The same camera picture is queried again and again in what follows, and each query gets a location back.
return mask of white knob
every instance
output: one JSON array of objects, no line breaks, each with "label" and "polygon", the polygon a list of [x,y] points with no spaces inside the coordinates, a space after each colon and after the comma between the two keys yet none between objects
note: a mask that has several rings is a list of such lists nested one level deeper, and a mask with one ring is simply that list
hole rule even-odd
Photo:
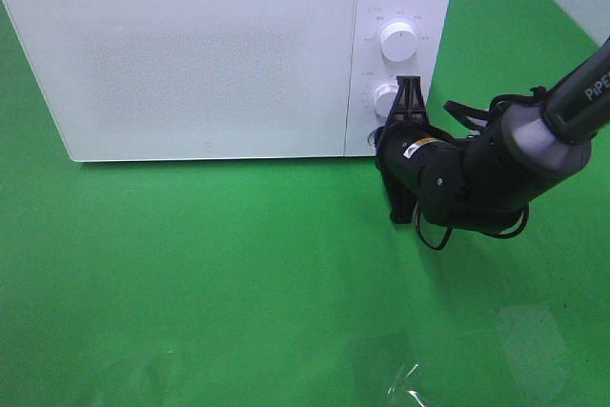
[{"label": "white knob", "polygon": [[406,21],[396,21],[384,28],[379,36],[381,52],[392,62],[403,62],[417,51],[417,30]]},{"label": "white knob", "polygon": [[394,99],[397,98],[397,94],[397,85],[381,85],[377,88],[373,94],[375,113],[382,118],[387,118],[388,114],[390,114],[392,104],[394,104]]}]

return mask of microwave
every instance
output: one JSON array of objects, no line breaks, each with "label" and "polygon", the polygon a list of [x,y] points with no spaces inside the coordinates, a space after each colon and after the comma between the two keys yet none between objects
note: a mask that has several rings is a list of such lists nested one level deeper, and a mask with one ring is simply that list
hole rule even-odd
[{"label": "microwave", "polygon": [[367,156],[449,0],[3,0],[74,161]]}]

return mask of black robotic arm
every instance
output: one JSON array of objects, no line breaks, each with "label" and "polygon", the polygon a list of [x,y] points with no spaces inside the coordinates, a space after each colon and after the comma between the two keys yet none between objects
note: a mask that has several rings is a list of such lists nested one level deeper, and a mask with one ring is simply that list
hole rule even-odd
[{"label": "black robotic arm", "polygon": [[[397,80],[394,105],[376,132],[376,165],[392,221],[414,222],[436,250],[453,229],[519,234],[529,202],[584,168],[591,139],[610,121],[610,41],[549,91],[504,94],[489,111],[447,102],[445,109],[474,132],[465,138],[430,124],[419,77]],[[439,245],[422,236],[422,215],[447,228]]]}]

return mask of green floor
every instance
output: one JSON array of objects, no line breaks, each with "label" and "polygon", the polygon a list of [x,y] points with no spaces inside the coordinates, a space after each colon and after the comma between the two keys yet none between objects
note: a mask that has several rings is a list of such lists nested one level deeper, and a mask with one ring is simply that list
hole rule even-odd
[{"label": "green floor", "polygon": [[[551,0],[452,0],[432,117],[595,48]],[[71,163],[1,11],[0,405],[608,406],[607,150],[436,254],[371,159]]]}]

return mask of black cable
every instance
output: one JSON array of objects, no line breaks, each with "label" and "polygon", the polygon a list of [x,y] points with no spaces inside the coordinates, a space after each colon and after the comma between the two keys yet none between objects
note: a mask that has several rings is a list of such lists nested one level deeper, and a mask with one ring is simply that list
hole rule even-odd
[{"label": "black cable", "polygon": [[426,237],[424,237],[423,233],[421,232],[421,228],[419,226],[419,221],[421,219],[421,208],[419,207],[419,203],[416,204],[416,207],[413,210],[413,213],[414,213],[413,222],[416,226],[416,231],[417,231],[417,235],[419,236],[419,240],[421,240],[426,247],[431,248],[432,250],[435,250],[437,252],[439,252],[440,250],[445,248],[445,245],[447,245],[447,242],[449,241],[449,237],[451,237],[451,232],[453,231],[453,228],[447,228],[445,230],[445,236],[442,238],[440,243],[438,245],[434,246],[430,242],[428,242],[428,240],[426,240]]},{"label": "black cable", "polygon": [[530,206],[528,204],[525,207],[523,207],[523,213],[521,214],[521,222],[519,223],[518,227],[511,233],[508,233],[508,234],[481,233],[481,234],[485,234],[488,237],[501,238],[501,239],[516,237],[517,235],[521,234],[523,232],[523,230],[525,229],[525,226],[527,226],[527,221],[528,221],[529,217],[530,217]]}]

